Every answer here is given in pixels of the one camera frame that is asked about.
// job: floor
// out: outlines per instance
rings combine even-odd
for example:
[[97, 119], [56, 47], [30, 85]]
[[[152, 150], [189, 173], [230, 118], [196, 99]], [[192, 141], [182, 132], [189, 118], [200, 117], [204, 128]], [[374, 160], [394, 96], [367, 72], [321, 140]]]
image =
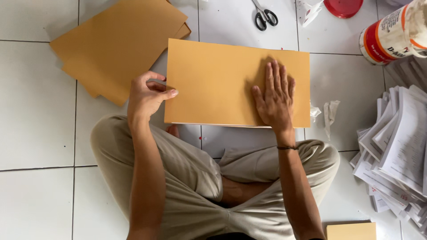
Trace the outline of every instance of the floor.
[[[125, 114], [103, 97], [93, 99], [61, 71], [48, 43], [117, 0], [3, 0], [0, 8], [0, 239], [119, 240], [128, 223], [105, 184], [89, 145], [94, 124], [105, 114]], [[249, 1], [171, 0], [188, 16], [188, 40], [310, 52], [311, 103], [341, 101], [331, 127], [331, 143], [341, 165], [319, 207], [325, 225], [377, 223], [379, 240], [423, 237], [391, 211], [375, 213], [365, 185], [352, 174], [356, 130], [376, 119], [376, 99], [393, 87], [382, 67], [360, 54], [361, 31], [393, 12], [384, 0], [365, 0], [351, 19], [323, 9], [302, 28], [299, 0], [260, 0], [279, 19], [260, 32]], [[167, 53], [152, 70], [166, 74]], [[163, 108], [151, 122], [161, 128]], [[323, 114], [297, 140], [327, 140]], [[275, 142], [267, 129], [180, 126], [188, 143], [220, 158], [226, 147], [257, 147]]]

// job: trousers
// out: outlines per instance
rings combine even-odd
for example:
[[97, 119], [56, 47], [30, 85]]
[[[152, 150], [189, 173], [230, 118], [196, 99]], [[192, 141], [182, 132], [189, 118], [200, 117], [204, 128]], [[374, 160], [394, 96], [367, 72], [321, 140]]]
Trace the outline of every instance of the trousers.
[[[216, 163], [205, 151], [157, 127], [150, 128], [166, 177], [159, 239], [204, 240], [229, 232], [242, 232], [258, 240], [295, 239], [283, 204], [275, 146], [226, 149]], [[91, 146], [105, 181], [129, 219], [135, 155], [127, 117], [103, 117], [92, 130]], [[297, 147], [319, 205], [338, 170], [339, 154], [320, 140], [300, 141]], [[223, 208], [214, 203], [222, 198], [221, 176], [237, 182], [274, 183], [239, 206]]]

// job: glue bucket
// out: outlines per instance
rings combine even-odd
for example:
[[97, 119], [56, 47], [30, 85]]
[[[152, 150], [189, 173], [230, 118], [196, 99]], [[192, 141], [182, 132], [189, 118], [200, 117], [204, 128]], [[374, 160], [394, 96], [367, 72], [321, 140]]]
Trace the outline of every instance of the glue bucket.
[[414, 0], [360, 34], [359, 46], [363, 56], [374, 65], [427, 50], [427, 0]]

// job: forearm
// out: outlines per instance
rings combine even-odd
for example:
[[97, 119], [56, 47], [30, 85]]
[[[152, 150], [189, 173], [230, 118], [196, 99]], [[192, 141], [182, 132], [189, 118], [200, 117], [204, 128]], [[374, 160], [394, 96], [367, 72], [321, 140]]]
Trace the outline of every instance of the forearm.
[[[278, 137], [278, 145], [293, 144]], [[326, 239], [319, 210], [298, 151], [279, 150], [279, 166], [284, 205], [293, 230], [301, 240]]]
[[161, 223], [166, 193], [163, 164], [148, 121], [132, 123], [131, 132], [135, 165], [128, 239], [132, 239], [132, 236], [138, 236], [138, 239], [155, 239]]

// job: bracelet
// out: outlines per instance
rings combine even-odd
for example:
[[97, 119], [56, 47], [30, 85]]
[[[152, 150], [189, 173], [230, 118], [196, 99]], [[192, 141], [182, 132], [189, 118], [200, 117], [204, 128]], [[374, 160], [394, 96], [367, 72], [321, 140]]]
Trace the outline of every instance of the bracelet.
[[279, 150], [288, 150], [288, 149], [298, 150], [297, 148], [292, 148], [292, 147], [287, 147], [287, 146], [277, 146], [277, 149], [279, 149]]

